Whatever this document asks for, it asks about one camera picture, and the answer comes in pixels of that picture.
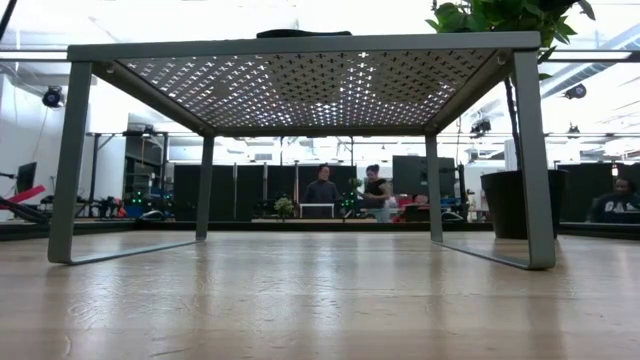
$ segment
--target metal frame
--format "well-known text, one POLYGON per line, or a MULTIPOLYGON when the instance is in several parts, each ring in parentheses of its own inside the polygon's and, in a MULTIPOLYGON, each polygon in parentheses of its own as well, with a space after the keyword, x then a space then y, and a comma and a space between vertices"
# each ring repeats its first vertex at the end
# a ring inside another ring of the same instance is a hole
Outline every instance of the metal frame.
POLYGON ((72 62, 69 102, 60 150, 58 181, 67 186, 56 189, 56 207, 51 226, 49 260, 55 263, 80 264, 149 251, 172 248, 204 241, 207 237, 213 146, 215 136, 331 136, 331 135, 416 135, 426 136, 429 193, 431 198, 431 237, 435 244, 481 256, 524 269, 545 269, 555 265, 555 252, 550 217, 549 185, 546 176, 544 134, 540 111, 537 52, 540 37, 536 32, 465 33, 404 36, 317 37, 216 42, 108 44, 70 46, 72 62), (412 127, 371 129, 225 129, 224 132, 200 121, 191 112, 155 89, 151 84, 124 67, 118 60, 135 58, 224 56, 244 54, 276 54, 301 52, 394 51, 495 49, 477 71, 442 107, 439 114, 421 129, 412 127), (527 207, 527 229, 530 259, 485 255, 471 249, 446 244, 442 237, 440 186, 436 136, 489 89, 508 76, 515 66, 518 112, 522 145, 522 165, 527 207), (82 158, 84 127, 91 75, 104 79, 136 97, 160 113, 204 137, 200 173, 200 193, 196 223, 196 241, 133 249, 107 256, 72 259, 73 206, 78 188, 82 158))
POLYGON ((520 126, 521 164, 527 216, 527 244, 529 259, 482 252, 467 246, 448 244, 442 237, 442 220, 439 214, 440 187, 435 137, 427 138, 427 176, 431 204, 431 238, 435 244, 453 250, 479 256, 525 270, 544 270, 555 266, 555 241, 551 223, 551 199, 547 176, 547 156, 542 132, 540 87, 538 84, 537 51, 514 52, 513 66, 518 101, 520 126))

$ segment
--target computer monitor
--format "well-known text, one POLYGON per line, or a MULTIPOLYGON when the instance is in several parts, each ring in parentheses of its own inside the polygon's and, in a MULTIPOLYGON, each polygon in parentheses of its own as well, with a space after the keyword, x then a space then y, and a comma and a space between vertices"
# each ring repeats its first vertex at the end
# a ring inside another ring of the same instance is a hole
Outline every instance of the computer monitor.
POLYGON ((33 187, 33 182, 36 178, 36 164, 32 162, 18 168, 18 175, 16 176, 16 192, 18 194, 33 187))

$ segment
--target black plant pot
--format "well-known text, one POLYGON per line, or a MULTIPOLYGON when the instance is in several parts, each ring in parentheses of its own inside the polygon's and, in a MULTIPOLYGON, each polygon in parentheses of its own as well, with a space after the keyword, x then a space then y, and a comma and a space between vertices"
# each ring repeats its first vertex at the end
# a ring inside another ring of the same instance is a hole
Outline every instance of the black plant pot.
MULTIPOLYGON (((567 185, 564 170, 549 170, 551 219, 553 237, 557 237, 560 209, 567 185)), ((483 175, 480 178, 491 213, 493 230, 500 239, 526 239, 527 219, 521 171, 505 171, 483 175)))

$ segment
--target man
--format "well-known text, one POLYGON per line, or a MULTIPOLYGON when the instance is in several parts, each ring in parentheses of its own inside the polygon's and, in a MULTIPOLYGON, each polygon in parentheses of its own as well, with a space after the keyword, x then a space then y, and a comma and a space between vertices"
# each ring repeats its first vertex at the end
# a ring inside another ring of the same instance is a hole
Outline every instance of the man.
MULTIPOLYGON (((336 184, 329 181, 331 171, 329 165, 322 164, 318 166, 318 180, 307 186, 307 190, 302 197, 301 204, 335 204, 340 200, 336 184)), ((305 207, 303 211, 304 217, 330 218, 330 207, 305 207)))
POLYGON ((589 213, 589 221, 595 223, 634 223, 640 212, 640 197, 636 184, 619 177, 615 191, 599 198, 589 213))

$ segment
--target perforated metal tabletop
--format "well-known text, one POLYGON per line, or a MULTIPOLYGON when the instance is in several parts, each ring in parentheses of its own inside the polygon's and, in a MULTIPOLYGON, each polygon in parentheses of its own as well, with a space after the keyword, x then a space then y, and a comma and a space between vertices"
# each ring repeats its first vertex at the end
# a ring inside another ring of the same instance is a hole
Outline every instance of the perforated metal tabletop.
POLYGON ((198 133, 420 135, 510 71, 535 33, 353 36, 69 47, 71 61, 198 133))
POLYGON ((424 135, 430 238, 435 244, 524 269, 555 265, 542 133, 538 33, 340 36, 70 46, 49 260, 70 265, 74 206, 91 76, 97 75, 201 135, 196 241, 208 234, 215 136, 424 135), (513 74, 518 100, 529 259, 444 241, 436 135, 513 74))

